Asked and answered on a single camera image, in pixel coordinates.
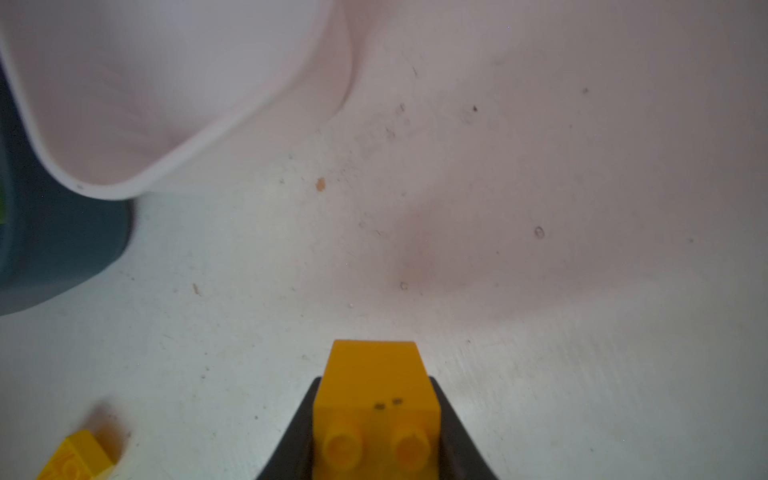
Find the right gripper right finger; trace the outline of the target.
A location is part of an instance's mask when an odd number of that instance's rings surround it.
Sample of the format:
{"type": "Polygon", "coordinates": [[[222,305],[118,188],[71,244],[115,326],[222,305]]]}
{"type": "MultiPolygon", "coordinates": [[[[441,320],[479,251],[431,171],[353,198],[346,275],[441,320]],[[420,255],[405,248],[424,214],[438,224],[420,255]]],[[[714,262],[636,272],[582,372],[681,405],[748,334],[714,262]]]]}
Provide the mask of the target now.
{"type": "Polygon", "coordinates": [[[441,408],[438,445],[439,480],[497,480],[438,381],[430,378],[441,408]]]}

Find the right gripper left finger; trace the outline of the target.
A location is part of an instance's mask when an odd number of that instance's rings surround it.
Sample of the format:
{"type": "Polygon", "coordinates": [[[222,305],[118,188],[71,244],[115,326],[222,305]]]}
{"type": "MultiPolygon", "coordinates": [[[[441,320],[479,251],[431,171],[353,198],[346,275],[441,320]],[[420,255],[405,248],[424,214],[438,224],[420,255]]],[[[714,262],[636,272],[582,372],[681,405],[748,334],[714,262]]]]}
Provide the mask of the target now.
{"type": "Polygon", "coordinates": [[[310,480],[313,469],[313,403],[321,382],[316,377],[257,480],[310,480]]]}

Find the orange yellow lego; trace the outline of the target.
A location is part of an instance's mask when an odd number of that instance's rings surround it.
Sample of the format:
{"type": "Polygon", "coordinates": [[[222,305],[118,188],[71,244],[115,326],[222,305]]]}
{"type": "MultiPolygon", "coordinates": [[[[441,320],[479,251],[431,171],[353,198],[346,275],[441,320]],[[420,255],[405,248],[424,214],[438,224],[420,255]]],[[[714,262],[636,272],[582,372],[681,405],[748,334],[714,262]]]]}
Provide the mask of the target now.
{"type": "Polygon", "coordinates": [[[115,468],[104,448],[88,430],[68,436],[48,460],[38,480],[103,480],[115,468]]]}

